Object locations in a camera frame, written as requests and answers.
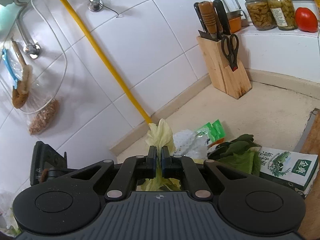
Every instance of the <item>green logo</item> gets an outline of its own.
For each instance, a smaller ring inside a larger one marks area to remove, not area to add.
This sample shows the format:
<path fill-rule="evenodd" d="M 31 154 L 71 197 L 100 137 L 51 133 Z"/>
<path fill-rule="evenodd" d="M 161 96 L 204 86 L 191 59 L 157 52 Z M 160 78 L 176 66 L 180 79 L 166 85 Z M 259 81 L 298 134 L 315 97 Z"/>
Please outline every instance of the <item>green logo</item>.
<path fill-rule="evenodd" d="M 309 160 L 298 160 L 292 169 L 292 173 L 305 176 L 310 167 L 311 161 Z"/>

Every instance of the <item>white cable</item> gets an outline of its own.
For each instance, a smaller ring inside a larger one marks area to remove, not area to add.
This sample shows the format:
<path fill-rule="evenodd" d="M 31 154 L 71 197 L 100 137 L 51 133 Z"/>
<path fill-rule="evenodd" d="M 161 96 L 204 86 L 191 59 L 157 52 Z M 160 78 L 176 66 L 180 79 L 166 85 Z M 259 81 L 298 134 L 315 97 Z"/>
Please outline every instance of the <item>white cable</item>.
<path fill-rule="evenodd" d="M 57 89 L 57 91 L 55 92 L 54 96 L 53 96 L 44 106 L 42 106 L 40 109 L 38 109 L 38 110 L 36 110 L 36 111 L 27 113 L 27 112 L 21 110 L 21 111 L 22 111 L 23 113 L 25 113 L 25 114 L 35 114 L 35 113 L 41 111 L 42 109 L 44 109 L 44 108 L 55 98 L 55 96 L 57 95 L 57 93 L 58 93 L 58 91 L 59 91 L 59 89 L 60 89 L 60 87 L 61 87 L 61 85 L 62 85 L 64 76 L 66 75 L 67 66 L 68 66 L 67 56 L 66 56 L 66 54 L 65 54 L 65 52 L 64 52 L 64 50 L 63 50 L 63 47 L 62 47 L 62 45 L 61 45 L 61 43 L 60 43 L 57 35 L 55 34 L 55 32 L 53 31 L 53 29 L 51 28 L 51 26 L 50 26 L 50 24 L 48 23 L 48 21 L 44 18 L 44 16 L 41 14 L 41 12 L 40 12 L 40 11 L 36 8 L 36 6 L 33 4 L 33 0 L 30 0 L 30 2 L 31 2 L 32 7 L 35 9 L 35 11 L 38 13 L 38 15 L 42 18 L 42 20 L 44 20 L 44 22 L 49 26 L 50 30 L 52 31 L 53 35 L 55 36 L 55 38 L 56 38 L 56 40 L 57 40 L 57 42 L 58 42 L 58 44 L 59 44 L 59 46 L 60 46 L 60 48 L 61 48 L 62 54 L 63 54 L 63 56 L 64 56 L 64 58 L 65 58 L 66 67 L 65 67 L 65 70 L 64 70 L 64 72 L 63 72 L 63 76 L 62 76 L 61 82 L 60 82 L 60 84 L 59 84 L 59 86 L 58 86 L 58 89 Z"/>

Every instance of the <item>jar label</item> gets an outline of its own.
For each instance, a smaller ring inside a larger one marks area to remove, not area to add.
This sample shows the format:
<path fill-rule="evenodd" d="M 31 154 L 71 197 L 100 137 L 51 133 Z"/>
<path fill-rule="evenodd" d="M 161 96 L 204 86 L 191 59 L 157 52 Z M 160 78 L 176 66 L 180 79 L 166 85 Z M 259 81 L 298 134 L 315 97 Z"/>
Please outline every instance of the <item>jar label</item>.
<path fill-rule="evenodd" d="M 285 17 L 283 15 L 281 8 L 274 8 L 274 9 L 270 8 L 270 9 L 273 14 L 273 17 L 276 20 L 277 25 L 280 27 L 287 27 L 288 24 L 285 20 Z"/>

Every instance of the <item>cleaning brush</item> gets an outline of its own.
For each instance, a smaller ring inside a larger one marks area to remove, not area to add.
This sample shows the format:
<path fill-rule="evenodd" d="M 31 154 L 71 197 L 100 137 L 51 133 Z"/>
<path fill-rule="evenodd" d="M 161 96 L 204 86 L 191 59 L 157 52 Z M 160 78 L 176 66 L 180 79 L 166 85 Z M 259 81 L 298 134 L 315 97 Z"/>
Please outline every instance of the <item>cleaning brush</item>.
<path fill-rule="evenodd" d="M 21 68 L 22 68 L 21 82 L 19 83 L 17 90 L 18 90 L 19 94 L 25 95 L 29 92 L 30 85 L 31 85 L 32 66 L 26 64 L 26 62 L 20 52 L 20 49 L 19 49 L 17 43 L 13 40 L 13 38 L 11 38 L 11 41 L 12 41 L 13 50 L 16 53 L 16 56 L 21 64 Z"/>
<path fill-rule="evenodd" d="M 16 77 L 16 75 L 14 74 L 14 72 L 13 72 L 13 70 L 11 68 L 6 48 L 2 49 L 2 59 L 4 60 L 4 64 L 5 64 L 6 68 L 7 68 L 10 76 L 13 79 L 12 104 L 13 104 L 14 108 L 20 109 L 26 103 L 26 101 L 28 99 L 28 96 L 29 96 L 29 92 L 27 92 L 26 94 L 22 94 L 22 92 L 21 92 L 21 88 L 22 88 L 21 81 Z"/>

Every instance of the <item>yellow gas hose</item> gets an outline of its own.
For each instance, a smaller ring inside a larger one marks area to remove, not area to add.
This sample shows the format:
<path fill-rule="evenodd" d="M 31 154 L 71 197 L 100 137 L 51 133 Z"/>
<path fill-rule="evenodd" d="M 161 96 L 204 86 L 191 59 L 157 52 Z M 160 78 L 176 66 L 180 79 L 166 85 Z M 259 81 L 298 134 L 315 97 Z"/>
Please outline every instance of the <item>yellow gas hose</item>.
<path fill-rule="evenodd" d="M 123 89 L 124 93 L 127 95 L 129 100 L 132 102 L 132 104 L 135 106 L 135 108 L 139 111 L 139 113 L 142 115 L 144 120 L 146 120 L 147 123 L 152 123 L 151 118 L 147 115 L 146 111 L 141 107 L 141 105 L 138 103 L 138 101 L 134 98 L 132 93 L 130 92 L 129 88 L 127 85 L 124 83 L 122 80 L 121 76 L 118 74 L 118 72 L 115 70 L 113 65 L 110 63 L 106 55 L 104 55 L 102 49 L 100 46 L 97 44 L 95 39 L 92 37 L 90 31 L 87 29 L 87 27 L 84 25 L 83 21 L 80 19 L 78 14 L 75 12 L 75 10 L 71 7 L 69 2 L 67 0 L 60 0 L 67 11 L 70 13 L 70 15 L 73 17 L 73 19 L 76 21 L 76 23 L 79 25 L 81 30 L 83 31 L 84 35 L 87 37 L 89 42 L 91 43 L 92 47 L 95 49 L 103 63 L 106 65 L 108 70 L 111 72 L 113 77 L 116 79 L 116 81 L 119 83 L 120 87 Z"/>

